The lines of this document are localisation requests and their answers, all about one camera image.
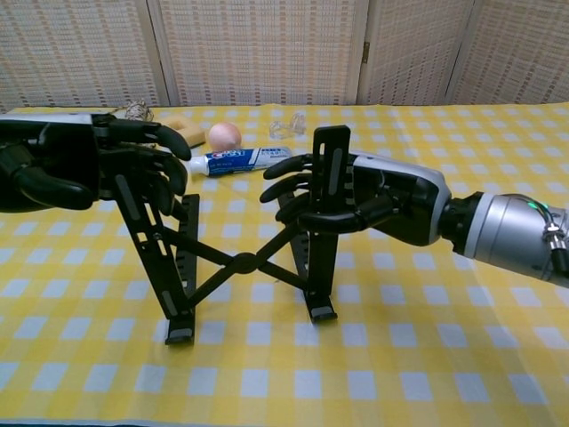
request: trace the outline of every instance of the toothpaste tube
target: toothpaste tube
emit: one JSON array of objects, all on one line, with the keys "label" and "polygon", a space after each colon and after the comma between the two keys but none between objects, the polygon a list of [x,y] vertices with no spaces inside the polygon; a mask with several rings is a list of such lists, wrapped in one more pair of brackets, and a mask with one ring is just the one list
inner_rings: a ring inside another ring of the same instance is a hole
[{"label": "toothpaste tube", "polygon": [[202,173],[208,176],[225,175],[234,172],[248,172],[267,169],[293,155],[287,147],[270,149],[232,149],[208,153],[189,160],[190,173]]}]

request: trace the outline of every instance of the robotic hand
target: robotic hand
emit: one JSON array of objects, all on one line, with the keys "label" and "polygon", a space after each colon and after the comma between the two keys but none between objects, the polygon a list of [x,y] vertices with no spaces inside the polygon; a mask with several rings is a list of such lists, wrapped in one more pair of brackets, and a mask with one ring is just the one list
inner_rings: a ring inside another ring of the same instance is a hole
[{"label": "robotic hand", "polygon": [[[173,155],[141,145],[153,142]],[[88,209],[119,191],[127,196],[130,174],[162,214],[180,216],[174,195],[184,194],[188,173],[177,157],[191,158],[188,145],[159,123],[107,114],[0,115],[0,212]]]},{"label": "robotic hand", "polygon": [[342,212],[321,213],[311,182],[312,155],[292,157],[269,168],[265,179],[284,178],[260,197],[266,203],[297,189],[277,212],[278,221],[298,221],[315,233],[352,233],[375,228],[415,246],[440,237],[455,253],[517,273],[569,287],[569,213],[519,194],[477,192],[452,198],[439,172],[387,157],[352,151],[349,155]]}]

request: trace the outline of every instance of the yellow checkered tablecloth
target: yellow checkered tablecloth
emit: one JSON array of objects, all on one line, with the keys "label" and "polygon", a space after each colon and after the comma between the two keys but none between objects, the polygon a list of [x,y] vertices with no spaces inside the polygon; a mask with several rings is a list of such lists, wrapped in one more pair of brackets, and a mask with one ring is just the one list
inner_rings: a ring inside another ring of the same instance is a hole
[{"label": "yellow checkered tablecloth", "polygon": [[[270,140],[270,122],[295,111],[307,134]],[[155,112],[203,128],[228,120],[247,147],[296,153],[310,150],[317,126],[347,124],[352,149],[441,170],[457,197],[523,192],[568,207],[569,104]],[[200,238],[236,253],[273,237],[276,204],[258,202],[266,186],[258,172],[195,178]],[[162,312],[114,202],[0,214],[0,242],[3,421],[569,425],[569,290],[460,258],[446,241],[342,237],[339,319],[321,326],[292,287],[234,276],[198,306],[193,347],[164,345]],[[293,270],[289,246],[275,258]],[[200,261],[200,283],[215,269]]]}]

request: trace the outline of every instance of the black folding stand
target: black folding stand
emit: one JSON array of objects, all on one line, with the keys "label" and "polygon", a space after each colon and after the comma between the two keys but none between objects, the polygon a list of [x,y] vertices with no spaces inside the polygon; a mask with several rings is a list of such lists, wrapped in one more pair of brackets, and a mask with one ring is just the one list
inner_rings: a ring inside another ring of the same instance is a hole
[{"label": "black folding stand", "polygon": [[[350,176],[346,175],[348,154],[346,126],[315,130],[310,209],[338,212],[349,204],[344,194],[350,185],[345,182]],[[309,233],[292,221],[255,254],[224,254],[197,240],[198,195],[184,196],[174,207],[172,216],[180,221],[178,231],[164,226],[157,202],[142,196],[151,193],[148,183],[134,172],[136,167],[125,167],[125,162],[132,162],[130,158],[120,152],[106,157],[106,169],[111,172],[107,179],[112,182],[120,212],[169,320],[166,344],[193,342],[196,306],[234,274],[256,270],[301,289],[313,322],[337,318],[330,302],[337,236]],[[279,204],[291,198],[293,193],[286,194],[279,198]],[[268,261],[287,243],[291,243],[298,274]],[[175,257],[171,246],[177,247]],[[222,266],[201,286],[196,286],[197,257]]]}]

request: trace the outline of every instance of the woven panel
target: woven panel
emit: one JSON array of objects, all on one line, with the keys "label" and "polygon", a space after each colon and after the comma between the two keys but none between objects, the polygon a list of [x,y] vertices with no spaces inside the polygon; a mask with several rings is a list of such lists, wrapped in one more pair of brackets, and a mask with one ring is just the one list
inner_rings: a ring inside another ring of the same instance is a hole
[{"label": "woven panel", "polygon": [[378,0],[363,103],[440,102],[472,0]]},{"label": "woven panel", "polygon": [[567,0],[487,0],[453,101],[567,101],[568,59]]},{"label": "woven panel", "polygon": [[135,0],[0,2],[0,111],[157,105]]},{"label": "woven panel", "polygon": [[160,5],[181,105],[355,101],[350,55],[363,44],[366,1]]}]

